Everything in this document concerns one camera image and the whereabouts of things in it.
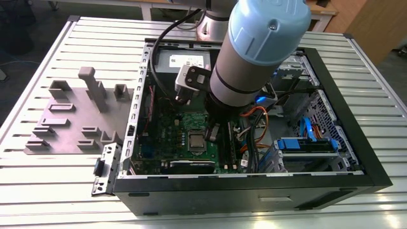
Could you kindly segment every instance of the motherboard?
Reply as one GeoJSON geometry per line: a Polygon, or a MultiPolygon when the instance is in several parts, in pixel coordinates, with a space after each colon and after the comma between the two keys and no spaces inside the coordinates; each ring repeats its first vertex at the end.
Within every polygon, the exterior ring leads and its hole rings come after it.
{"type": "Polygon", "coordinates": [[[154,104],[150,114],[154,124],[143,129],[132,154],[138,175],[240,172],[236,145],[230,137],[234,133],[227,129],[220,131],[223,137],[216,144],[204,140],[208,114],[203,99],[198,98],[200,102],[187,108],[174,106],[162,97],[150,103],[154,104]]]}

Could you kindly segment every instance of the aluminum work table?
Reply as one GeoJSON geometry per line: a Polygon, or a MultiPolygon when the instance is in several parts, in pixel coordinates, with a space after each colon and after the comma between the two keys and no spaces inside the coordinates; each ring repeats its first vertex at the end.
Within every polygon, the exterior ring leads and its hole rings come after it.
{"type": "MultiPolygon", "coordinates": [[[[309,32],[394,186],[323,210],[136,217],[116,197],[91,197],[99,155],[26,155],[54,80],[84,87],[82,66],[106,88],[135,80],[144,39],[168,22],[82,17],[68,21],[0,129],[0,226],[24,228],[407,228],[407,109],[358,44],[342,34],[309,32]]],[[[167,38],[194,40],[194,31],[167,38]]]]}

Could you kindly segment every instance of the wooden table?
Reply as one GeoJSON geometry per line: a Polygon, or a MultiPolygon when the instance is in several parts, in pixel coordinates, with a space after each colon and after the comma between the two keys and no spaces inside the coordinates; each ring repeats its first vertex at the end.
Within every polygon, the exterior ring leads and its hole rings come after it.
{"type": "Polygon", "coordinates": [[[331,3],[326,7],[317,5],[317,0],[307,0],[307,5],[311,8],[313,21],[317,21],[313,23],[313,31],[323,32],[333,17],[338,15],[338,10],[331,3]]]}

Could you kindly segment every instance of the green circuit board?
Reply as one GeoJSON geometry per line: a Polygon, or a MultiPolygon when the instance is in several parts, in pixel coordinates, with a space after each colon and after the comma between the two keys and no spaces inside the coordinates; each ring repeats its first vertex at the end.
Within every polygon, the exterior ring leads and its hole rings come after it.
{"type": "Polygon", "coordinates": [[[238,173],[238,166],[226,169],[219,163],[219,153],[223,153],[219,152],[219,146],[203,139],[208,118],[206,111],[171,111],[164,104],[166,101],[158,103],[167,109],[158,109],[150,136],[144,137],[150,141],[140,141],[134,152],[136,174],[159,175],[160,168],[175,160],[212,161],[216,164],[215,173],[238,173]]]}

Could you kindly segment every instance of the wooden cabinet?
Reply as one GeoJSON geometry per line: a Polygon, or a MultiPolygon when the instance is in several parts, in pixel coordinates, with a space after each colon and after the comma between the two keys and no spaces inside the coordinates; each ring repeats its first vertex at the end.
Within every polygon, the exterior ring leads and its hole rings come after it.
{"type": "Polygon", "coordinates": [[[379,64],[407,36],[407,0],[331,0],[339,13],[326,32],[350,33],[379,64]]]}

